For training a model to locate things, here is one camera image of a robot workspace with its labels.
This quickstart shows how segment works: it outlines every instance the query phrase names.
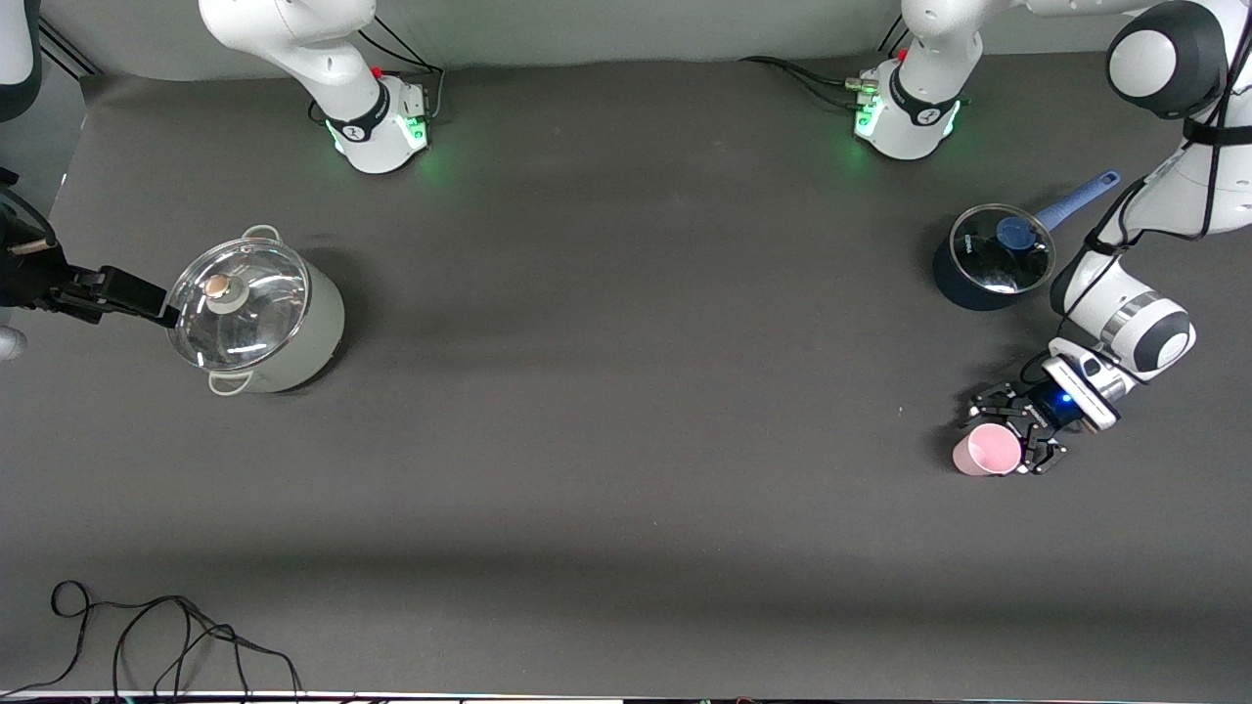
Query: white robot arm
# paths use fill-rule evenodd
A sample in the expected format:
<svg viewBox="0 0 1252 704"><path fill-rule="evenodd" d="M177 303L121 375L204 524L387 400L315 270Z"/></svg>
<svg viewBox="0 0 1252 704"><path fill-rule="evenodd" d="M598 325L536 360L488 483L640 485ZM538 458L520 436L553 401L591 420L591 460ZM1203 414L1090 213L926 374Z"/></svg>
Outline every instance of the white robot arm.
<svg viewBox="0 0 1252 704"><path fill-rule="evenodd" d="M1112 427L1116 401L1194 346L1187 311L1128 274L1121 258L1146 233L1194 241L1252 224L1249 21L1244 0L1168 0L1114 38L1113 90L1183 119L1184 140L1127 188L1053 282L1052 308L1089 341L1058 334L1040 355L1040 382L1025 390L1004 382L972 398L970 422L993 418L1022 440L1019 471L1039 474L1058 460L1065 448L1054 435L1070 423Z"/></svg>
<svg viewBox="0 0 1252 704"><path fill-rule="evenodd" d="M392 172L426 148L422 88L376 75L346 39L373 20L374 0L200 0L200 18L225 46L299 80L358 170Z"/></svg>
<svg viewBox="0 0 1252 704"><path fill-rule="evenodd" d="M0 0L0 123L26 111L43 78L39 0Z"/></svg>
<svg viewBox="0 0 1252 704"><path fill-rule="evenodd" d="M893 159L920 159L952 132L957 96L983 56L979 28L1010 8L1042 16L1116 15L1161 0L904 0L900 13L913 33L906 59L888 59L861 71L879 81L854 134Z"/></svg>

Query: gray tabletop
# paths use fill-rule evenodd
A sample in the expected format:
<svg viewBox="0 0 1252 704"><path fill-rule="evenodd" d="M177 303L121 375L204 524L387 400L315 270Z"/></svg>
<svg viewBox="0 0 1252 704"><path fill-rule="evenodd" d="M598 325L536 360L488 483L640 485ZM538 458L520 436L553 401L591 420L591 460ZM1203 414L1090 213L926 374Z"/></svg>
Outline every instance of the gray tabletop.
<svg viewBox="0 0 1252 704"><path fill-rule="evenodd" d="M60 670L46 595L76 577L187 594L310 689L1248 700L1252 242L1143 244L1191 356L1049 475L955 474L962 395L1055 318L947 303L936 238L1178 138L1098 55L988 59L969 91L893 163L765 66L466 70L432 149L366 177L293 81L96 85L53 213L71 259L168 284L269 223L347 339L304 390L222 400L156 327L20 316L0 684ZM121 623L65 688L108 686ZM135 684L180 628L136 631ZM237 686L224 649L194 685Z"/></svg>

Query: wire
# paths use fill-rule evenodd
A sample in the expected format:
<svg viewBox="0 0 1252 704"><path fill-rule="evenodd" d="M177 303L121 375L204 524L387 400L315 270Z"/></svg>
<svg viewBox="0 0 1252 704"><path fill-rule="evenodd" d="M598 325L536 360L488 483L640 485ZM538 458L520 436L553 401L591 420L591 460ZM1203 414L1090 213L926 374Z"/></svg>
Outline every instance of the wire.
<svg viewBox="0 0 1252 704"><path fill-rule="evenodd" d="M40 53L44 54L44 56L48 56L49 59L53 60L54 64L56 64L58 66L60 66L63 71L70 74L70 78L73 78L74 80L79 79L79 75L76 73L74 73L73 70L70 70L69 66L66 66L65 64L63 64L61 60L56 58L56 54L53 54L45 46L40 46L39 50L40 50Z"/></svg>
<svg viewBox="0 0 1252 704"><path fill-rule="evenodd" d="M406 64L412 64L414 66L421 66L421 68L423 68L423 69L426 69L426 70L428 70L431 73L434 73L434 66L427 64L426 61L414 61L413 59L409 59L408 56L402 56L401 54L397 54L397 53L392 51L391 49L383 46L382 44L378 44L373 39L371 39L368 34L366 34L364 31L362 31L359 29L357 30L357 34L359 34L362 39L364 39L366 41L368 41L371 46L373 46L374 49L378 49L379 51L382 51L383 54L387 54L388 56L391 56L393 59L399 59L401 61L404 61Z"/></svg>
<svg viewBox="0 0 1252 704"><path fill-rule="evenodd" d="M40 23L39 25L39 34L48 38L49 41L55 44L56 48L60 49L66 58L69 58L69 60L74 61L75 64L79 65L80 69L83 69L83 73L85 73L86 75L96 75L96 71L93 71L91 66L86 65L86 63L84 63L83 59L79 59L73 51L70 51L69 48L65 46L65 44L63 44L59 39L56 39L56 36L53 35L53 33L44 29L43 23Z"/></svg>
<svg viewBox="0 0 1252 704"><path fill-rule="evenodd" d="M74 589L76 589L78 593L83 596L83 608L81 609L79 609L76 611L64 611L64 610L61 610L59 601L60 601L60 598L61 598L61 591L65 590L66 588L74 588ZM125 648L125 644L126 644L126 638L130 635L130 631L135 628L135 625L138 625L139 621L143 620L144 616L146 616L153 609L155 609L158 606L162 606L164 604L174 604L183 613L183 626L184 626L183 628L183 649L182 649L182 651L179 651L179 654L174 659L174 661L170 663L170 665L168 668L165 668L165 670L160 674L159 678L156 678L156 681L153 684L153 695L154 696L158 695L158 689L160 686L160 683L165 679L165 676L170 673L170 670L174 670L174 689L173 689L173 694L170 696L170 704L177 704L178 693L182 690L182 684L183 684L182 683L183 664L184 664L187 656L193 650L195 650L195 648L205 638L210 638L210 639L214 639L214 640L220 640L220 641L224 641L224 643L229 643L234 648L235 670L239 674L239 683L240 683L240 685L243 688L245 698L252 693L252 688L248 685L248 679L244 675L243 660L240 658L240 649L250 650L253 653L260 653L263 655L273 655L275 658L282 659L283 663L287 665L288 674L290 675L290 679L292 679L292 694L293 694L293 696L295 698L297 701L299 701L299 699L300 699L300 691L303 691L303 689L304 689L304 685L300 683L299 673L295 670L295 664L292 661L290 658L288 658L283 653L279 653L278 650L270 650L268 648L264 648L262 645L258 645L258 644L250 641L250 640L243 638L242 635L239 635L238 633L235 633L235 630L230 625L228 625L228 624L219 624L219 623L214 621L213 619L210 619L207 615L204 615L204 611L202 611L200 608L195 605L195 603L193 603L190 599L188 599L185 596L177 595L177 594L169 594L169 595L165 595L165 596L158 596L156 599L153 599L150 601L145 601L143 604L120 604L120 603L116 603L116 601L93 601L91 596L88 594L86 586L84 586L83 582L75 581L75 580L65 580L65 581L58 582L58 585L53 588L53 595L51 595L51 599L50 599L50 604L51 604L53 614L55 614L56 616L59 616L61 619L79 619L79 631L78 631L78 639L75 640L75 644L74 644L74 656L70 658L69 664L65 666L65 669L61 671L61 674L56 675L55 678L53 678L50 680L46 680L46 681L38 681L38 683L28 684L25 686L19 686L18 689L13 689L13 690L5 691L4 694L0 694L0 699L5 699L5 698L9 698L9 696L13 696L14 694L18 694L18 693L21 693L21 691L26 691L29 689L36 689L36 688L40 688L40 686L50 686L50 685L54 685L54 684L61 681L66 676L69 676L69 674L71 671L74 671L74 668L78 665L79 660L83 658L83 643L86 639L86 626L88 626L88 623L91 619L91 614L96 609L108 606L108 608L111 608L111 609L121 609L121 610L139 610L139 613L135 614L135 616L133 619L130 619L130 623L126 624L126 628L123 629L121 635L118 636L118 643L116 643L116 645L113 649L113 673L111 673L111 675L113 675L113 679L111 679L111 683L113 683L113 698L114 698L114 701L121 700L120 684L119 684L119 676L118 676L118 674L119 674L119 668L120 668L120 664L121 664L121 653L123 653L123 650ZM192 639L192 624L193 623L195 623L202 629L202 633L194 640Z"/></svg>
<svg viewBox="0 0 1252 704"><path fill-rule="evenodd" d="M55 44L66 56L74 60L75 64L83 66L83 70L89 75L103 74L100 66L95 65L95 61L86 58L86 54L79 50L78 46L65 38L55 26L53 26L44 18L39 18L39 31L46 36L53 44Z"/></svg>
<svg viewBox="0 0 1252 704"><path fill-rule="evenodd" d="M434 90L434 110L431 110L429 119L439 116L439 110L443 109L443 81L448 78L447 71L439 71L439 88Z"/></svg>
<svg viewBox="0 0 1252 704"><path fill-rule="evenodd" d="M392 35L392 39L394 39L396 41L398 41L399 45L403 46L406 51L408 51L409 54L412 54L412 56L418 60L419 65L423 65L423 66L431 69L432 71L439 71L441 74L443 73L442 68L436 66L433 64L426 63L426 59L423 59L422 55L418 54L417 51L413 51L413 48L409 46L407 41L404 41L403 39L401 39L398 34L396 34L394 31L392 31L392 29L389 26L387 26L387 23L384 23L382 18L376 16L374 20L378 21L378 26L383 28L383 30L387 34Z"/></svg>
<svg viewBox="0 0 1252 704"><path fill-rule="evenodd" d="M760 55L744 56L742 59L740 59L740 61L750 61L754 64L766 64L770 66L777 66L785 71L800 74L814 83L820 83L823 85L831 85L835 88L844 88L844 81L841 79L824 76L819 73L811 71L801 66L800 64L796 64L795 61L788 61L786 59L779 59L777 56L760 56Z"/></svg>
<svg viewBox="0 0 1252 704"><path fill-rule="evenodd" d="M900 48L900 43L904 41L904 38L908 35L909 35L909 28L904 28L904 31L900 33L900 36L895 38L895 41L891 44L891 48L886 50L886 53L895 54L895 50Z"/></svg>
<svg viewBox="0 0 1252 704"><path fill-rule="evenodd" d="M895 34L895 28L900 26L900 23L903 21L904 21L904 13L895 15L895 21L891 23L891 29L886 30L886 34L883 35L883 41L878 43L878 51L881 51L883 48L886 46L888 40L891 39L893 34Z"/></svg>
<svg viewBox="0 0 1252 704"><path fill-rule="evenodd" d="M826 95L825 93L823 93L821 90L819 90L815 85L810 84L805 79L813 80L813 81L819 83L821 85L838 86L838 88L843 88L844 86L844 81L841 81L841 80L836 80L836 79L833 79L833 78L826 78L826 76L824 76L821 74L816 74L814 71L810 71L809 69L806 69L806 68L804 68L804 66L801 66L799 64L794 64L794 63L784 60L784 59L776 59L774 56L746 56L744 59L740 59L740 61L749 61L749 63L754 63L754 64L766 64L766 65L770 65L770 66L777 66L777 68L782 69L782 73L785 73L786 75L789 75L793 79L795 79L796 83L799 83L805 90L808 90L818 100L821 100L823 103L825 103L828 105L834 105L835 108L840 108L840 109L844 109L844 110L850 110L850 111L854 111L854 113L860 109L860 105L858 105L855 103L848 103L848 101L844 101L844 100L835 100L834 98Z"/></svg>
<svg viewBox="0 0 1252 704"><path fill-rule="evenodd" d="M1060 337L1060 333L1064 329L1065 324L1072 322L1074 311L1077 311L1078 306L1083 302L1083 299L1087 298L1087 294L1090 293L1096 288L1096 286L1101 281L1103 281L1106 276L1108 276L1108 272L1111 272L1113 267L1122 259L1122 256L1132 247L1138 244L1139 239L1142 239L1143 237L1142 232L1133 239L1131 238L1131 234L1126 228L1124 205L1129 203L1129 200L1134 198L1143 189L1144 180L1146 177L1142 177L1131 183L1128 187L1126 187L1126 189L1123 189L1122 193L1117 197L1117 200L1113 202L1113 205L1111 205L1109 209L1104 212L1104 215L1101 217L1099 223L1092 229L1090 234L1088 234L1088 237L1094 237L1098 233L1103 232L1104 228L1108 225L1109 220L1113 219L1114 215L1117 215L1117 227L1122 233L1122 241L1114 247L1117 252L1114 254L1108 254L1108 262L1104 263L1104 267L1099 271L1098 274L1096 274L1096 277L1092 278L1090 282L1088 282L1088 284L1082 289L1082 292L1078 293L1078 297L1074 298L1074 302L1070 303L1065 308L1065 311L1060 314L1060 322L1057 323L1057 331L1053 333L1053 337ZM1088 253L1090 253L1090 248L1084 246L1082 249L1078 251L1078 254L1074 256L1074 258L1065 268L1068 269L1069 267L1074 266L1075 262L1080 261ZM1074 342L1074 344L1078 344L1083 349L1087 349L1092 355L1096 355L1097 357L1104 360L1106 362L1116 367L1118 371L1124 373L1127 377L1134 380L1136 383L1141 386L1149 386L1147 380L1132 372L1131 370L1126 368L1118 360L1116 360L1112 355L1108 355L1103 349L1089 347L1087 344L1079 344L1077 342ZM1020 381L1027 386L1034 386L1037 383L1047 381L1047 380L1040 380L1032 382L1027 378L1027 371L1029 371L1030 367L1042 361L1045 355L1048 355L1047 349L1035 355L1034 357L1030 357L1024 365L1022 365L1022 368L1018 371L1018 381Z"/></svg>
<svg viewBox="0 0 1252 704"><path fill-rule="evenodd" d="M1217 106L1208 114L1204 120L1206 125L1213 125L1216 122L1217 129L1223 129L1226 127L1226 116L1229 110L1231 98L1233 95L1241 94L1234 91L1234 81L1243 74L1243 69L1248 63L1248 56L1252 55L1252 4L1248 5L1248 11L1246 19L1243 20L1243 31L1239 34L1238 48L1234 51L1234 60L1231 61L1231 68L1226 74L1226 86L1222 90L1222 96L1217 101ZM1182 149L1189 149L1194 144L1194 140L1187 140ZM1204 189L1204 218L1201 222L1199 232L1194 234L1184 234L1178 232L1153 229L1151 232L1167 234L1178 239L1187 242L1199 242L1208 236L1208 229L1213 224L1213 205L1217 199L1217 175L1221 165L1222 145L1211 145L1211 155L1208 162L1208 185Z"/></svg>

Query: pot handle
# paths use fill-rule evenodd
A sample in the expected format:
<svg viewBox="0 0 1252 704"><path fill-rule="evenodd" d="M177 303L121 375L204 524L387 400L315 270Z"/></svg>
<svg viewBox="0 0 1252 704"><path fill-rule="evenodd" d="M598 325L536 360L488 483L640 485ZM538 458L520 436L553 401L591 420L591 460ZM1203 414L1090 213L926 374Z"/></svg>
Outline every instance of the pot handle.
<svg viewBox="0 0 1252 704"><path fill-rule="evenodd" d="M1122 183L1122 174L1109 169L1079 185L1069 195L1039 210L1034 217L1039 219L1044 229L1052 232L1057 229L1057 225L1065 222L1065 218L1073 215L1083 205L1099 198L1119 183Z"/></svg>
<svg viewBox="0 0 1252 704"><path fill-rule="evenodd" d="M267 230L267 229L270 233L273 233L273 234L268 234L268 236L267 234L253 234L254 232L260 232L260 230ZM253 238L257 238L257 239L273 239L274 242L277 242L279 244L284 244L283 236L278 234L278 230L274 229L273 225L252 225L250 228L243 230L243 237L244 238L253 237Z"/></svg>
<svg viewBox="0 0 1252 704"><path fill-rule="evenodd" d="M222 388L217 382L235 382L239 386L228 386ZM248 388L252 383L252 372L243 372L240 375L219 375L217 372L209 372L209 391L217 393L218 396L235 396L237 393L243 393L243 390Z"/></svg>

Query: pot lid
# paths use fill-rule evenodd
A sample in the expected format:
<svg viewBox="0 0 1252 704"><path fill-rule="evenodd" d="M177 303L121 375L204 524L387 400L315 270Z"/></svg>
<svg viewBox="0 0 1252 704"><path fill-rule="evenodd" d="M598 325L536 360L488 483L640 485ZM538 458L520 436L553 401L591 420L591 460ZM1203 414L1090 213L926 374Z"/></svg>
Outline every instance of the pot lid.
<svg viewBox="0 0 1252 704"><path fill-rule="evenodd" d="M174 349L205 371L250 367L295 334L308 309L308 267L272 239L220 244L183 272L170 291L179 312Z"/></svg>
<svg viewBox="0 0 1252 704"><path fill-rule="evenodd" d="M967 210L948 239L957 269L992 293L1024 293L1052 276L1052 234L1030 213L989 204Z"/></svg>

